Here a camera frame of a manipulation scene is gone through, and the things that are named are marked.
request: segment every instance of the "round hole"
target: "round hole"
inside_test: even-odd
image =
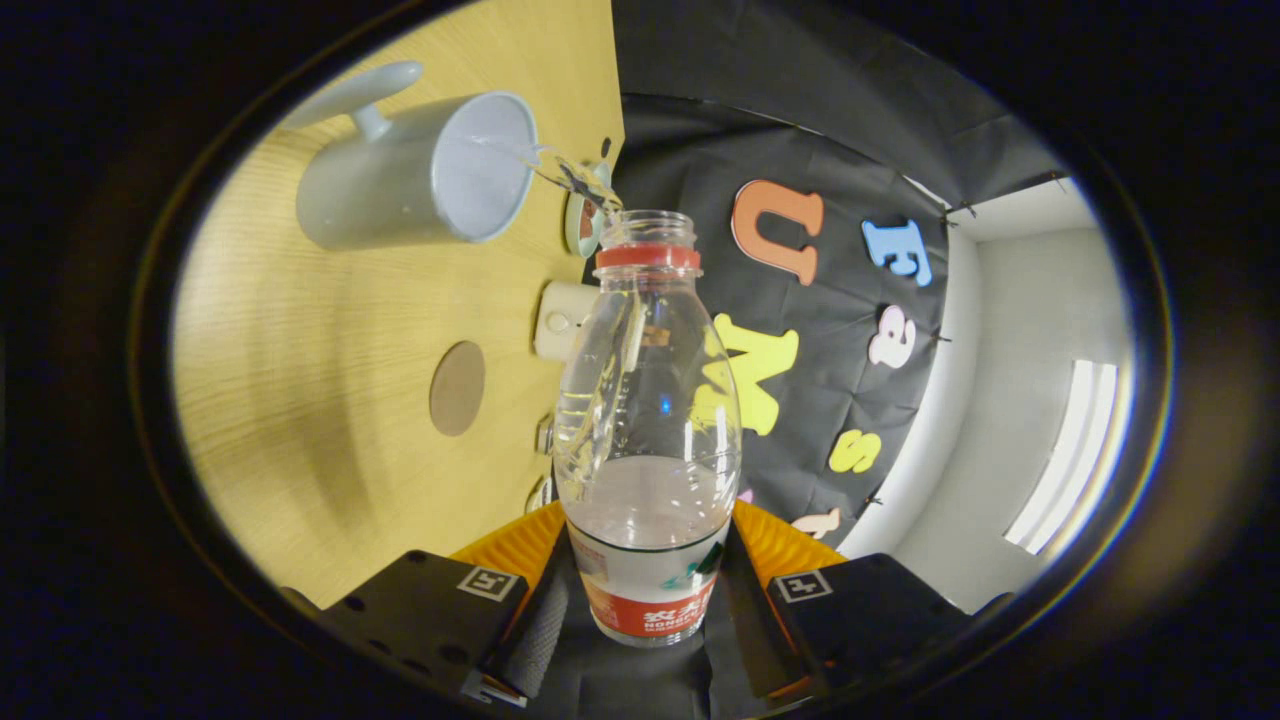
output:
[[[426,675],[428,678],[431,676],[431,671],[426,669],[426,665],[422,665],[417,660],[402,660],[401,662],[403,662],[406,667],[412,667],[413,670],[417,670],[419,673]]]
[[[445,662],[452,662],[453,665],[466,665],[470,660],[467,651],[456,644],[442,644],[439,652]]]
[[[483,397],[484,352],[474,342],[460,342],[444,354],[431,378],[431,421],[447,436],[461,436],[480,414]]]

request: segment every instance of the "red bottle cap ring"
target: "red bottle cap ring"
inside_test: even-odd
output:
[[[703,264],[703,256],[692,247],[653,242],[645,245],[623,245],[602,250],[595,255],[596,268],[616,268],[618,265],[650,265],[658,268],[694,268]]]

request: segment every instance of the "red label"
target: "red label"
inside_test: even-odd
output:
[[[609,628],[641,638],[659,638],[678,633],[695,623],[707,612],[707,603],[712,600],[710,584],[698,593],[673,602],[637,602],[609,594],[595,585],[591,580],[582,578],[586,588],[586,597],[591,603],[591,611]]]

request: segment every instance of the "white mug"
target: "white mug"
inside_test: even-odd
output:
[[[413,61],[384,65],[285,118],[292,129],[351,114],[360,129],[321,150],[298,184],[298,223],[321,247],[486,242],[515,222],[534,173],[518,152],[495,147],[538,142],[529,105],[518,95],[484,92],[383,118],[372,104],[421,74]]]

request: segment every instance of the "light fixture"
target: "light fixture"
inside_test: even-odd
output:
[[[1074,363],[1057,442],[1005,539],[1038,555],[1057,534],[1097,468],[1111,425],[1117,377],[1115,365]]]

